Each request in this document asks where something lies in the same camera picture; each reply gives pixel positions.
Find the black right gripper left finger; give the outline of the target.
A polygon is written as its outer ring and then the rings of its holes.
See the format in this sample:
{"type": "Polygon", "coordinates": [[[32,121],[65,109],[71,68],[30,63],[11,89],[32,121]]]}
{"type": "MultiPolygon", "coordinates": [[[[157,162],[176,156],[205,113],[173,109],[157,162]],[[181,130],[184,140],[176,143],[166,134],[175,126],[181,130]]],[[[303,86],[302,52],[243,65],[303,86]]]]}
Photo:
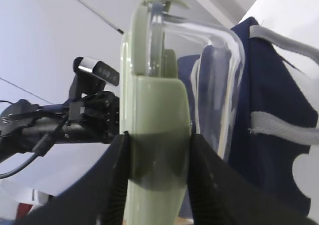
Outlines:
{"type": "Polygon", "coordinates": [[[46,205],[16,225],[121,225],[130,172],[130,136],[114,138],[97,163],[46,205]]]}

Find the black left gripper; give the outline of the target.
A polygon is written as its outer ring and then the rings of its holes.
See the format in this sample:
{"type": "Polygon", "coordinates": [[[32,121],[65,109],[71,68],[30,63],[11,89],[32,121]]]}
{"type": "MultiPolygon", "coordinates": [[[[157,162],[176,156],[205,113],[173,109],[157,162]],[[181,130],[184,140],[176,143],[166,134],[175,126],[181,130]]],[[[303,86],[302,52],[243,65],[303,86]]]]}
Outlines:
{"type": "Polygon", "coordinates": [[[76,73],[63,108],[67,125],[77,125],[76,135],[89,143],[111,143],[119,133],[119,98],[105,91],[107,82],[84,72],[76,73]]]}

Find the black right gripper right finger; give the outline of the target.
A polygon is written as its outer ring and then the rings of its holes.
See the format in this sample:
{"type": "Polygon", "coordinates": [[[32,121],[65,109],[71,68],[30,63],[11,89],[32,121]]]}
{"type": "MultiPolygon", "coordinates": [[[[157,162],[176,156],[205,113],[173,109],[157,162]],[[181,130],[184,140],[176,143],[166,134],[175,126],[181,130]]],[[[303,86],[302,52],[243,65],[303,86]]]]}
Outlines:
{"type": "Polygon", "coordinates": [[[200,134],[190,140],[188,193],[196,225],[315,224],[250,185],[200,134]]]}

